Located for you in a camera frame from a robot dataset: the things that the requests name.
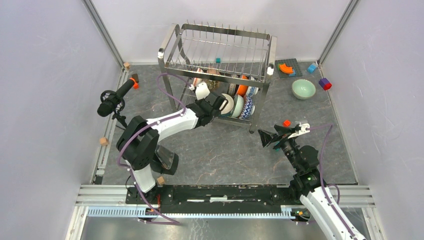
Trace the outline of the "pale green ceramic bowl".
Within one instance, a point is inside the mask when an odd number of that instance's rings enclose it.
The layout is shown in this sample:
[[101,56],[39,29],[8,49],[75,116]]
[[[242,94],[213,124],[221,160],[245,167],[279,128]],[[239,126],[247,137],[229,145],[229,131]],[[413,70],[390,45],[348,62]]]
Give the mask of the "pale green ceramic bowl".
[[298,79],[291,86],[293,95],[299,100],[312,98],[316,93],[315,85],[307,79]]

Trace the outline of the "wooden cube left rail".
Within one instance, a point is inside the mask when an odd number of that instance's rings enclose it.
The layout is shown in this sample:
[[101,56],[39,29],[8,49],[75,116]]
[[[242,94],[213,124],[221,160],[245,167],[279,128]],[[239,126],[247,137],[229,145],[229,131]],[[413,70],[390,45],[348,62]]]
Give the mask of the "wooden cube left rail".
[[107,146],[107,145],[109,144],[109,140],[108,140],[106,137],[101,137],[101,138],[99,139],[99,144],[100,144],[101,146]]

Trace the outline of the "purple red block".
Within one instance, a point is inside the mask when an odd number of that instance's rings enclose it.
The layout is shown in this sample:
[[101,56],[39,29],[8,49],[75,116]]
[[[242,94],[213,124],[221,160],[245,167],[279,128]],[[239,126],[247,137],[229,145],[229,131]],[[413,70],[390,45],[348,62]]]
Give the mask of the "purple red block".
[[321,78],[318,82],[318,84],[321,86],[321,88],[324,91],[329,90],[332,87],[332,83],[327,78]]

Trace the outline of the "grey building baseplate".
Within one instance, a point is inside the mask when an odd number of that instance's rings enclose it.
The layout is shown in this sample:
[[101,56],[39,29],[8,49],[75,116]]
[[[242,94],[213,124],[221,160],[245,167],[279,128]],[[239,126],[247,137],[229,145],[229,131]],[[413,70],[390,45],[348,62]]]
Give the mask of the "grey building baseplate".
[[[294,73],[293,74],[286,74],[286,73],[281,72],[279,70],[279,64],[286,64],[287,66],[293,67]],[[277,67],[278,75],[279,75],[280,78],[300,77],[300,76],[303,75],[301,68],[298,64],[298,61],[295,58],[276,60],[275,66]]]

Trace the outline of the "red white patterned bowl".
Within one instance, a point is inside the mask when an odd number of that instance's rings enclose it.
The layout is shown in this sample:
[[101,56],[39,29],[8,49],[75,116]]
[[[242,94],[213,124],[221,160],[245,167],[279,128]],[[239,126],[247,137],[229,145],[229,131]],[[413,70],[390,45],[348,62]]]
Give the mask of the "red white patterned bowl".
[[[200,68],[200,67],[199,67],[199,68],[196,70],[196,72],[203,74],[203,73],[204,73],[204,70],[203,70],[202,68]],[[204,80],[203,80],[202,78],[199,78],[199,77],[195,77],[195,78],[193,79],[193,85],[194,85],[195,87],[197,87],[199,84],[201,84],[201,83],[203,83],[203,82],[204,82]]]

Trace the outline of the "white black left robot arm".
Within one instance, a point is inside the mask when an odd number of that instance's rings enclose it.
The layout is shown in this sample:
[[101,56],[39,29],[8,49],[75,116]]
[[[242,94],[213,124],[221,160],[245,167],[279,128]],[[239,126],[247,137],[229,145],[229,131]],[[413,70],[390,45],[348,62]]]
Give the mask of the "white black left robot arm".
[[130,121],[116,143],[117,163],[129,169],[140,200],[151,204],[157,198],[151,163],[156,158],[158,143],[179,132],[204,127],[228,105],[229,100],[223,94],[211,92],[175,113],[152,119],[136,116]]

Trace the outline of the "wooden cube near base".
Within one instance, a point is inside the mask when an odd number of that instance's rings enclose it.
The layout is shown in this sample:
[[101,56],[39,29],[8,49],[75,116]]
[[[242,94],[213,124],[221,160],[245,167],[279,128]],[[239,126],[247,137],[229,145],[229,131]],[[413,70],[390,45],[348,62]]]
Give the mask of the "wooden cube near base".
[[159,177],[156,179],[156,182],[157,182],[157,184],[158,184],[159,186],[163,186],[163,185],[166,183],[165,178],[164,178],[163,176],[159,176]]

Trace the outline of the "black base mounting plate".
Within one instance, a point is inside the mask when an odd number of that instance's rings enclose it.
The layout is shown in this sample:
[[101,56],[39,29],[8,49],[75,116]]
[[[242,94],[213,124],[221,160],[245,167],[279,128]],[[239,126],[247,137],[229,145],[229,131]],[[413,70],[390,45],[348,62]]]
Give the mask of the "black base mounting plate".
[[148,201],[163,214],[271,214],[282,206],[299,206],[286,185],[163,185],[143,196],[136,187],[126,189],[125,203]]

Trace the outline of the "blue zigzag patterned bowl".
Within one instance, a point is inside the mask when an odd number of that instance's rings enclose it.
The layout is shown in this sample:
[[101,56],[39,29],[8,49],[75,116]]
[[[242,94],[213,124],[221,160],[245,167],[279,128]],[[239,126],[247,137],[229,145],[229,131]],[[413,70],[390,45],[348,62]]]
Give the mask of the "blue zigzag patterned bowl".
[[252,115],[255,105],[252,98],[247,95],[243,97],[243,100],[244,100],[244,105],[243,105],[241,114],[239,115],[238,118],[241,120],[248,120],[249,117]]

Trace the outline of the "orange red small cube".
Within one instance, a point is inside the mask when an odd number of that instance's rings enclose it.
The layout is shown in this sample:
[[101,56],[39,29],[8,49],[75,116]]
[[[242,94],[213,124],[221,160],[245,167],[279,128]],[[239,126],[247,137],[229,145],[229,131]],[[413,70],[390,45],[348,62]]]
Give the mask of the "orange red small cube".
[[291,122],[289,120],[285,120],[285,121],[282,122],[283,127],[288,128],[288,127],[290,127],[290,125],[291,125]]

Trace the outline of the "light blue block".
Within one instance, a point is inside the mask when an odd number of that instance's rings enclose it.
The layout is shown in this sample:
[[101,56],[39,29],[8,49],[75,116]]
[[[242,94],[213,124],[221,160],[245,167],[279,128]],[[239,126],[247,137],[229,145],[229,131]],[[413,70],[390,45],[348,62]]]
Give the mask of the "light blue block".
[[307,71],[312,74],[318,67],[319,65],[316,62],[313,62],[309,65]]

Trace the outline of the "brown patterned bowl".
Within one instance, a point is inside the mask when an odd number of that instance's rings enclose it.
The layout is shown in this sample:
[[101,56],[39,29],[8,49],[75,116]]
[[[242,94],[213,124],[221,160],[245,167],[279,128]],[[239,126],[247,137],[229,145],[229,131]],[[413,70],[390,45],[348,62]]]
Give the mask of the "brown patterned bowl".
[[[216,69],[208,69],[206,71],[206,73],[207,74],[212,74],[212,75],[220,75],[219,71],[216,70]],[[207,88],[209,90],[211,90],[211,91],[214,90],[214,89],[216,89],[220,85],[220,82],[219,81],[215,81],[215,80],[211,80],[211,79],[205,79],[204,82],[206,83]]]

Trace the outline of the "blue white porcelain bowl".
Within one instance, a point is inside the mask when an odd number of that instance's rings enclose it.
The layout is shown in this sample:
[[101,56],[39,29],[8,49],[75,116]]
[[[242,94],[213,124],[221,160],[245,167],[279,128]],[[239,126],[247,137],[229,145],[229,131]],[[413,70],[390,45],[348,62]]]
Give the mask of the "blue white porcelain bowl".
[[258,87],[255,86],[248,86],[245,95],[249,98],[252,98],[253,96],[255,96],[259,91]]

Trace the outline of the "steel two-tier dish rack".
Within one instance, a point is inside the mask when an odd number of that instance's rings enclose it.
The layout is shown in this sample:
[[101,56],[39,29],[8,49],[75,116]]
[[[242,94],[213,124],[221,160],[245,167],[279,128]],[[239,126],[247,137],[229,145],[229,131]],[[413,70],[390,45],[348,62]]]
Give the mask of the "steel two-tier dish rack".
[[176,75],[188,83],[195,79],[220,82],[224,87],[254,87],[255,111],[246,119],[220,117],[219,121],[249,128],[260,126],[260,115],[274,72],[278,38],[259,30],[231,26],[172,24],[161,43],[157,60],[164,88],[173,94],[169,78]]

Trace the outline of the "black microphone on tripod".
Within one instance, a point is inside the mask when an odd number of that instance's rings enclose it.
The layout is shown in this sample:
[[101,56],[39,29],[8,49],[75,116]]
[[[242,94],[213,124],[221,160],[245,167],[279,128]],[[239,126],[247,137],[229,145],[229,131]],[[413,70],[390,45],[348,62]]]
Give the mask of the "black microphone on tripod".
[[125,108],[124,96],[133,88],[133,81],[128,79],[116,91],[105,90],[100,95],[100,105],[97,114],[107,117],[112,114],[112,119],[116,119],[125,129],[127,128],[126,117],[120,112]]

